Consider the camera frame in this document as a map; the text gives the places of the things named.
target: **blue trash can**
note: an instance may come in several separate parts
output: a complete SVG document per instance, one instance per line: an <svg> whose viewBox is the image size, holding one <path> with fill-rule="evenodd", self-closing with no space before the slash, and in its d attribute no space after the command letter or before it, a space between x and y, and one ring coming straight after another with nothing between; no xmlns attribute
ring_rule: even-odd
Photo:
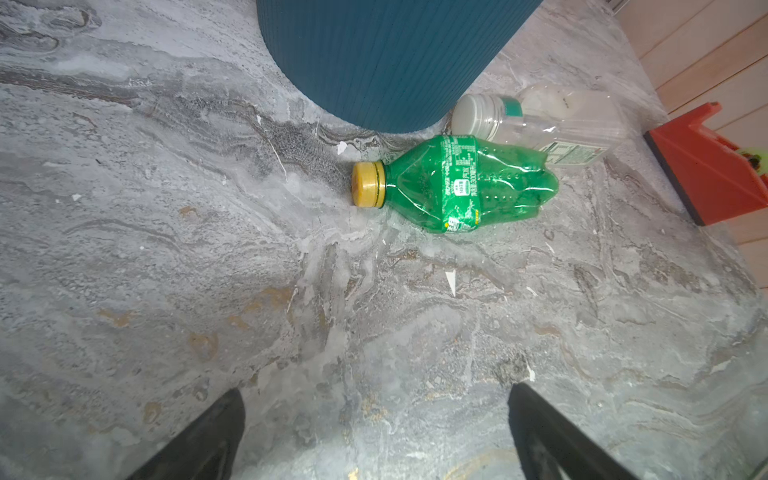
<svg viewBox="0 0 768 480"><path fill-rule="evenodd" d="M405 133L439 121L541 0L257 0L280 70L343 120Z"/></svg>

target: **bottle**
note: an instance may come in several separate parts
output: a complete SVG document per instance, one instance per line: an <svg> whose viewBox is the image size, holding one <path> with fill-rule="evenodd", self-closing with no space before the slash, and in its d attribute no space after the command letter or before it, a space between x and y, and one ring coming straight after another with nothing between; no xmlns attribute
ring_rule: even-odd
<svg viewBox="0 0 768 480"><path fill-rule="evenodd" d="M589 165L627 137L627 122L602 91L535 84L517 98L465 95L451 119L454 135L545 151L550 165Z"/></svg>
<svg viewBox="0 0 768 480"><path fill-rule="evenodd" d="M558 192L546 154L475 137L434 137L391 164L362 162L352 172L358 207L390 205L428 232L467 232L524 220Z"/></svg>

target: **triangular white paper piece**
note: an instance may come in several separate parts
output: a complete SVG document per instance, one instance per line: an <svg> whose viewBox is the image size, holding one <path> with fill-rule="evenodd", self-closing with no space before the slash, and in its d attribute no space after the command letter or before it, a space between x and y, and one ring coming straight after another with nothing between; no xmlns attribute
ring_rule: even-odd
<svg viewBox="0 0 768 480"><path fill-rule="evenodd" d="M448 285L451 286L451 294L456 296L456 270L445 272L445 278L448 279Z"/></svg>

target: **wooden wall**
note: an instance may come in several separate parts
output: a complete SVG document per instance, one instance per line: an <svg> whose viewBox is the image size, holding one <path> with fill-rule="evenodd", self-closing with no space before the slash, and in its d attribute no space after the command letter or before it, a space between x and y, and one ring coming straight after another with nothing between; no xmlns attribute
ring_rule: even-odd
<svg viewBox="0 0 768 480"><path fill-rule="evenodd" d="M768 150L768 0L630 0L616 16L671 118L719 101L705 125ZM728 224L768 295L768 210Z"/></svg>

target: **yellow bottle cap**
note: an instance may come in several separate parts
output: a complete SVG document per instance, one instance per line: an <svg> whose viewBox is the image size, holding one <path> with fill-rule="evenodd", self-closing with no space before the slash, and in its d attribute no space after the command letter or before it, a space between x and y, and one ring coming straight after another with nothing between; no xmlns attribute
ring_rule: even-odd
<svg viewBox="0 0 768 480"><path fill-rule="evenodd" d="M384 164L360 162L352 168L352 199L358 207L381 207L384 204L386 182Z"/></svg>

